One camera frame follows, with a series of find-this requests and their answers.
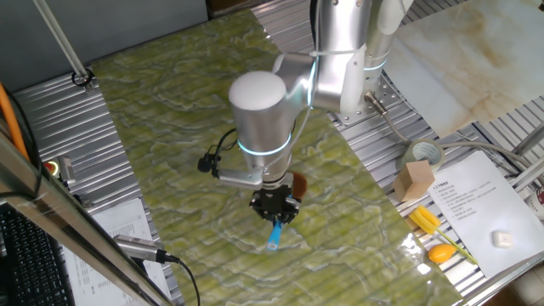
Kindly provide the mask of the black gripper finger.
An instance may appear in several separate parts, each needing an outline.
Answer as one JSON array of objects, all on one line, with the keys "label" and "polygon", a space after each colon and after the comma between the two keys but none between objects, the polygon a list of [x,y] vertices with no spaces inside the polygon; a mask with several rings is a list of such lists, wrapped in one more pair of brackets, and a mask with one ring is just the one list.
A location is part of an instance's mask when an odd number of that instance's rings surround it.
[{"label": "black gripper finger", "polygon": [[274,201],[271,196],[253,193],[249,206],[260,218],[267,221],[274,220]]},{"label": "black gripper finger", "polygon": [[299,213],[300,201],[289,196],[282,196],[280,199],[280,208],[278,220],[282,224],[289,224]]}]

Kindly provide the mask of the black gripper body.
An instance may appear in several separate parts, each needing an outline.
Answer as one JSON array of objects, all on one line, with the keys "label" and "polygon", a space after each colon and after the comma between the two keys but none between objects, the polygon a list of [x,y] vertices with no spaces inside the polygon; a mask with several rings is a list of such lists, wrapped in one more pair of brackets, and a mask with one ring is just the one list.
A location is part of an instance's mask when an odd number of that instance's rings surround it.
[{"label": "black gripper body", "polygon": [[284,184],[281,187],[274,190],[261,189],[255,191],[254,193],[259,193],[261,196],[267,194],[273,198],[274,201],[274,219],[278,219],[278,212],[280,208],[280,200],[282,196],[290,196],[292,194],[292,189]]}]

